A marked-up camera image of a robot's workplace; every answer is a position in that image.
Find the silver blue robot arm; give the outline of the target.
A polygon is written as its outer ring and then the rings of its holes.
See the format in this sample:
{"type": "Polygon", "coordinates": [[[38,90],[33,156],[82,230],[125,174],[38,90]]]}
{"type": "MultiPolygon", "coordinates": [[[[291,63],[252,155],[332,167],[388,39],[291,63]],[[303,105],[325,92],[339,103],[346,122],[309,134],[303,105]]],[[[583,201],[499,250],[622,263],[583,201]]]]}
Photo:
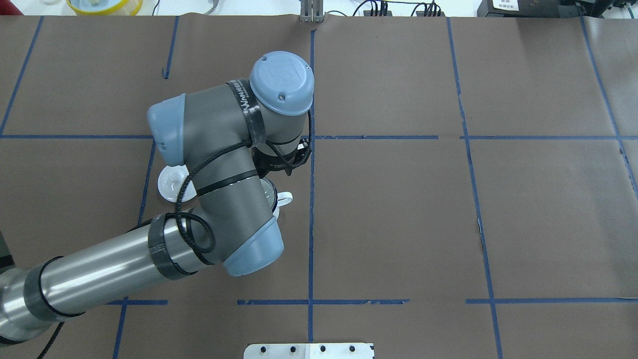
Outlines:
{"type": "Polygon", "coordinates": [[[197,205],[160,214],[116,238],[29,270],[1,259],[1,345],[40,336],[52,324],[171,280],[223,264],[231,276],[273,263],[284,250],[269,172],[303,166],[312,152],[315,77],[287,51],[262,55],[248,79],[182,94],[148,109],[167,165],[186,166],[197,205]]]}

